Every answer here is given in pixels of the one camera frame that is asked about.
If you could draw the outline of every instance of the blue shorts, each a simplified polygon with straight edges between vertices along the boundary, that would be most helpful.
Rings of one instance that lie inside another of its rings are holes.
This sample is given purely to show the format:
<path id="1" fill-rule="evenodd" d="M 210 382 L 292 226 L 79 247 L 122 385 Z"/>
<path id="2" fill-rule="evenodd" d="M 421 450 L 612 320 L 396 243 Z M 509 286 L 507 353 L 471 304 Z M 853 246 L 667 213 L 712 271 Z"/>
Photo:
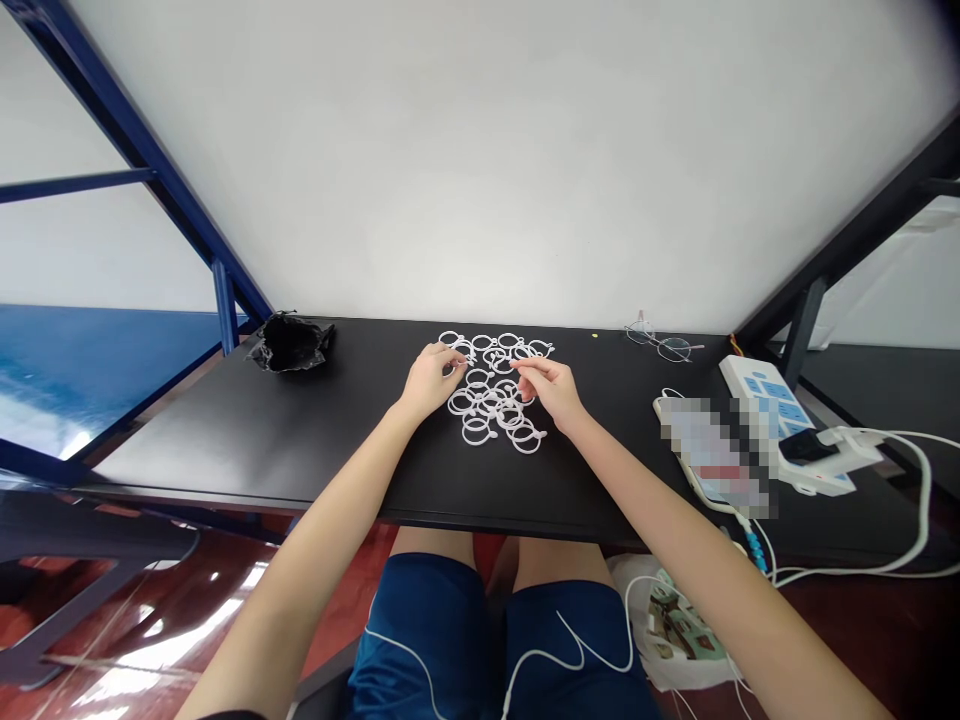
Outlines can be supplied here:
<path id="1" fill-rule="evenodd" d="M 576 671 L 530 656 L 517 674 L 509 717 L 659 718 L 639 654 L 628 647 L 616 590 L 571 580 L 514 593 L 506 610 L 505 662 L 500 658 L 498 667 L 480 576 L 456 560 L 425 553 L 387 561 L 367 625 L 382 637 L 364 633 L 360 641 L 348 716 L 436 720 L 432 683 L 437 713 L 447 720 L 499 720 L 506 683 L 525 652 L 539 649 L 580 664 L 580 646 L 558 611 L 598 655 L 622 668 L 632 652 L 633 666 L 616 672 L 589 651 Z"/>

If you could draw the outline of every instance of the leg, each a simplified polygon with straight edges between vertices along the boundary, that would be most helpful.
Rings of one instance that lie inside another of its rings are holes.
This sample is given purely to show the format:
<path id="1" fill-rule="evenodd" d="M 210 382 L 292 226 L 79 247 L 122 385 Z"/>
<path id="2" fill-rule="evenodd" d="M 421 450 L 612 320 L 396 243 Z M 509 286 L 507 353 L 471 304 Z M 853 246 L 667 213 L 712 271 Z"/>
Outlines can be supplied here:
<path id="1" fill-rule="evenodd" d="M 613 578 L 598 545 L 520 538 L 520 565 L 514 592 L 564 580 L 590 580 L 613 587 Z"/>
<path id="2" fill-rule="evenodd" d="M 444 717 L 484 716 L 491 634 L 473 565 L 471 533 L 400 528 L 348 682 L 350 717 L 432 718 L 434 703 Z"/>
<path id="3" fill-rule="evenodd" d="M 477 569 L 473 561 L 473 533 L 402 527 L 393 541 L 390 557 L 411 552 L 440 555 Z"/>
<path id="4" fill-rule="evenodd" d="M 571 670 L 528 654 L 533 650 L 582 667 Z M 521 538 L 506 669 L 517 717 L 659 717 L 596 545 Z"/>

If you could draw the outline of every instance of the eyeglasses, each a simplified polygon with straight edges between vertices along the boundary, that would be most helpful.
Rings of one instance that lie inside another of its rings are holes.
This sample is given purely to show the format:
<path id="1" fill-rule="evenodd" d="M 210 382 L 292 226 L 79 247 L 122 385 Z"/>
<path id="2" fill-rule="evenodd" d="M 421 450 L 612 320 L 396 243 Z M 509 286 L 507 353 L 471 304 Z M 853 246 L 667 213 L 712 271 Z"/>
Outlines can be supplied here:
<path id="1" fill-rule="evenodd" d="M 691 352 L 705 347 L 704 345 L 691 345 L 683 338 L 657 340 L 653 325 L 646 320 L 637 320 L 631 325 L 624 326 L 623 329 L 626 331 L 627 337 L 637 345 L 656 345 L 660 357 L 670 362 L 690 362 Z"/>

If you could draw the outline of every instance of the white wall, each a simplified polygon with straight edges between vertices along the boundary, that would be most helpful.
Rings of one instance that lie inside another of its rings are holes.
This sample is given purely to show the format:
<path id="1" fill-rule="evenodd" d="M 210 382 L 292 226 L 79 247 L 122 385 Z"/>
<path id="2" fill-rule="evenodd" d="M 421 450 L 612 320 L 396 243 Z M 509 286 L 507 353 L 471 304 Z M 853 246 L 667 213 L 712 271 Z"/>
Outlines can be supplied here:
<path id="1" fill-rule="evenodd" d="M 851 273 L 830 289 L 827 299 L 853 301 L 832 317 L 821 312 L 835 323 L 830 342 L 960 349 L 958 269 L 960 198 L 937 198 L 868 258 L 868 287 L 855 298 L 845 292 L 857 284 Z"/>
<path id="2" fill-rule="evenodd" d="M 0 184 L 126 167 L 0 10 Z M 216 310 L 210 271 L 139 185 L 0 205 L 0 303 Z"/>
<path id="3" fill-rule="evenodd" d="M 71 4 L 301 312 L 727 332 L 960 99 L 899 0 Z"/>

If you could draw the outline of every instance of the power strip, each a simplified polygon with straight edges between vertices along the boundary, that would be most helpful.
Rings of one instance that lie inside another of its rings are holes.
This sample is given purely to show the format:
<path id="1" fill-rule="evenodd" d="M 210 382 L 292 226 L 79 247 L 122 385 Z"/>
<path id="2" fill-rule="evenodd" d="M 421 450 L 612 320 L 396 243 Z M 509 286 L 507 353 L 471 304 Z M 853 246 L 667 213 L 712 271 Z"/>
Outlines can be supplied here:
<path id="1" fill-rule="evenodd" d="M 720 372 L 727 381 L 730 394 L 735 398 L 773 403 L 773 407 L 777 409 L 777 428 L 781 440 L 808 428 L 816 430 L 816 426 L 787 387 L 775 365 L 762 360 L 728 355 L 720 362 Z M 781 465 L 791 465 L 782 455 L 780 462 Z M 794 487 L 806 495 L 819 493 L 831 497 L 846 495 L 857 489 L 847 474 L 818 477 L 805 481 L 802 486 L 794 484 Z"/>

